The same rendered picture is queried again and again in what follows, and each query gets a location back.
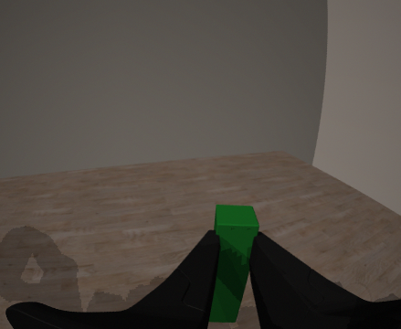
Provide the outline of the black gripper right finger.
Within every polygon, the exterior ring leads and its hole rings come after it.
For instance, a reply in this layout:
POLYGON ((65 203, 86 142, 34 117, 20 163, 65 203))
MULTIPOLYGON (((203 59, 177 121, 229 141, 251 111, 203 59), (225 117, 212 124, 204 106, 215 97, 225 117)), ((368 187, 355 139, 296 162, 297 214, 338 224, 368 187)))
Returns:
POLYGON ((261 231, 248 267, 261 329, 401 329, 400 299, 361 299, 261 231))

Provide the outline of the green rectangular post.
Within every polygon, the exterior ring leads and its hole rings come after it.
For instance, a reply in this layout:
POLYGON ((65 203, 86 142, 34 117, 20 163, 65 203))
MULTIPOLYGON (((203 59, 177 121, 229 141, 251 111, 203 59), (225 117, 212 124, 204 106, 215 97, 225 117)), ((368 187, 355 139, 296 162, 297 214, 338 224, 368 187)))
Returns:
POLYGON ((252 240, 259 231, 254 207, 216 205, 214 230, 221 242, 214 302, 208 322, 235 323, 250 271, 252 240))

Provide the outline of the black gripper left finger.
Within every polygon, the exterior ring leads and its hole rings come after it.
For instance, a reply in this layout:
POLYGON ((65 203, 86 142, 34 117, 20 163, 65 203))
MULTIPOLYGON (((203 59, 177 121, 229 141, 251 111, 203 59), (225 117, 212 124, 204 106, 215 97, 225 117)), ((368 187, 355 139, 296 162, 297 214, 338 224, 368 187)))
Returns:
POLYGON ((209 229, 170 277, 127 310, 70 312, 28 301, 7 307, 6 318, 14 329, 207 329, 219 242, 209 229))

